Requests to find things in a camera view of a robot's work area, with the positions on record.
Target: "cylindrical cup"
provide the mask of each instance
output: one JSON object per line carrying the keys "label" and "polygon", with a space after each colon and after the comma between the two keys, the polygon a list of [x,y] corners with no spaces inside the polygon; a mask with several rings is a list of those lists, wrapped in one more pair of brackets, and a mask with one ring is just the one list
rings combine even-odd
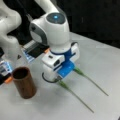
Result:
{"label": "cylindrical cup", "polygon": [[19,67],[12,72],[13,81],[15,86],[24,99],[33,97],[36,93],[36,87],[33,82],[29,68]]}

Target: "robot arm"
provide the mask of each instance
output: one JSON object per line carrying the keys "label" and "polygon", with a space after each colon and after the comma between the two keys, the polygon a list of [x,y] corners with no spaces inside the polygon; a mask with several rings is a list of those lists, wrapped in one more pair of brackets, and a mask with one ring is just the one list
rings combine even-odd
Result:
{"label": "robot arm", "polygon": [[3,0],[0,0],[0,47],[5,54],[3,59],[9,61],[13,69],[27,62],[18,40],[8,35],[8,33],[16,29],[21,22],[20,15],[16,11],[9,9]]}
{"label": "robot arm", "polygon": [[42,58],[42,76],[47,82],[56,82],[55,79],[66,77],[74,69],[79,58],[78,44],[70,41],[69,25],[63,13],[50,0],[35,1],[46,14],[31,22],[30,32],[35,41],[50,46]]}
{"label": "robot arm", "polygon": [[53,5],[50,0],[35,0],[36,3],[46,12],[58,12],[57,8]]}

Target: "blue object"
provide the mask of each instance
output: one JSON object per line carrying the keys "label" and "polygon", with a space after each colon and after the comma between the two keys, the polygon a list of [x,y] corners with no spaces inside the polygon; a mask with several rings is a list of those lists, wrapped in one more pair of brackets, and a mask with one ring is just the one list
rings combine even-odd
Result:
{"label": "blue object", "polygon": [[54,19],[58,19],[58,16],[57,16],[57,15],[55,15],[55,16],[54,16]]}
{"label": "blue object", "polygon": [[75,65],[73,62],[71,62],[70,60],[67,62],[64,62],[62,64],[62,68],[60,70],[58,70],[58,74],[64,78],[66,77],[71,71],[73,71],[73,69],[75,68]]}

